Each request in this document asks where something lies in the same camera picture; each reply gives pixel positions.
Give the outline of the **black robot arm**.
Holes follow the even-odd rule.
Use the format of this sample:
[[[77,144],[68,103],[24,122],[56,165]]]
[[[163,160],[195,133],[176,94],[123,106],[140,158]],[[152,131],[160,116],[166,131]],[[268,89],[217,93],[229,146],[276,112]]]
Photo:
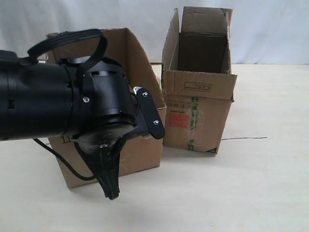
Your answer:
[[[164,125],[150,92],[130,88],[122,65],[102,57],[78,74],[87,57],[62,58],[57,64],[22,64],[16,53],[0,53],[0,139],[68,137],[107,198],[119,196],[120,153],[136,137],[162,139]]]

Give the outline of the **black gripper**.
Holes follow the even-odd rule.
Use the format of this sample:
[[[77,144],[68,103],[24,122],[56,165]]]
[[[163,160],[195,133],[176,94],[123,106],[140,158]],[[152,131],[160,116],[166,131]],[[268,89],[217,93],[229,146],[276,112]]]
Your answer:
[[[110,200],[118,198],[120,153],[128,140],[160,140],[165,135],[150,91],[129,87],[126,72],[110,58],[78,73],[86,57],[61,58],[59,108],[63,135],[81,155],[112,155]]]

